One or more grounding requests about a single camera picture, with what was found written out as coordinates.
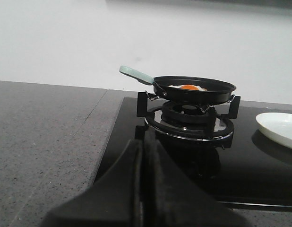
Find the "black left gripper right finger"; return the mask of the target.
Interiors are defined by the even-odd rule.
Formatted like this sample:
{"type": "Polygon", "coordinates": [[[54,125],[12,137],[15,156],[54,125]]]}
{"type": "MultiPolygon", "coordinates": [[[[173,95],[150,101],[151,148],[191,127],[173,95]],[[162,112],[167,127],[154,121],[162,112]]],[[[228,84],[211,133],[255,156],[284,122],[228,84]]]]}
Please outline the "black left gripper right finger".
{"type": "Polygon", "coordinates": [[[232,227],[233,213],[194,185],[169,157],[153,130],[144,138],[147,227],[232,227]]]}

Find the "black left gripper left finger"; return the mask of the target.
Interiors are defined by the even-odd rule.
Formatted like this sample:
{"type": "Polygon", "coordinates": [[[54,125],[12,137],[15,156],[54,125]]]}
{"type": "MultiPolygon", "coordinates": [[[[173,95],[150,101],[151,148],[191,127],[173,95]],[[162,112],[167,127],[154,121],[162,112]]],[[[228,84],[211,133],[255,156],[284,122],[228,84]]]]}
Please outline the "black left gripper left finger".
{"type": "Polygon", "coordinates": [[[94,185],[50,210],[45,227],[139,227],[142,142],[130,140],[94,185]]]}

